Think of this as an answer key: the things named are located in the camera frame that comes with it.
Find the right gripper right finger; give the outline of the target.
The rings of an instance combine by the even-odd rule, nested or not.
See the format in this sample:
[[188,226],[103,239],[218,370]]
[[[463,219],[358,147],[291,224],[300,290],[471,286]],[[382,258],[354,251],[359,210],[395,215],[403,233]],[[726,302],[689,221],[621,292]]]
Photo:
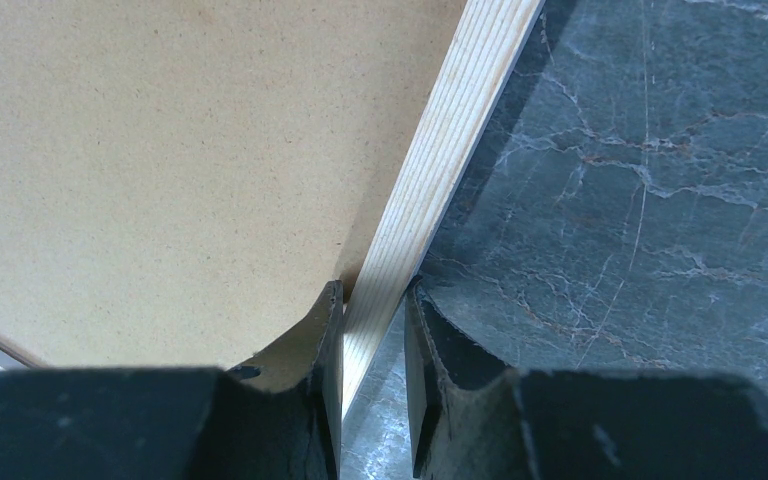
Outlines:
[[450,321],[420,283],[406,289],[404,314],[414,478],[523,478],[519,371]]

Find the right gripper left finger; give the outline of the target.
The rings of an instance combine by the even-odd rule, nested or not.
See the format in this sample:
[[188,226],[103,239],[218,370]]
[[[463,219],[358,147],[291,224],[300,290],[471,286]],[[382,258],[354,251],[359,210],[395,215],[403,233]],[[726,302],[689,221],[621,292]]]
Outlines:
[[343,285],[218,383],[221,479],[336,479],[342,412]]

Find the white photo frame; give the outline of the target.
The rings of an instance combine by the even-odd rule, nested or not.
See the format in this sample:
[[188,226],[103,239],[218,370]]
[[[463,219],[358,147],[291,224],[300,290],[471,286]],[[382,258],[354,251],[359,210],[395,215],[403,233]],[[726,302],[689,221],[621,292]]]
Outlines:
[[0,1],[0,346],[231,366],[349,288],[350,405],[538,1]]

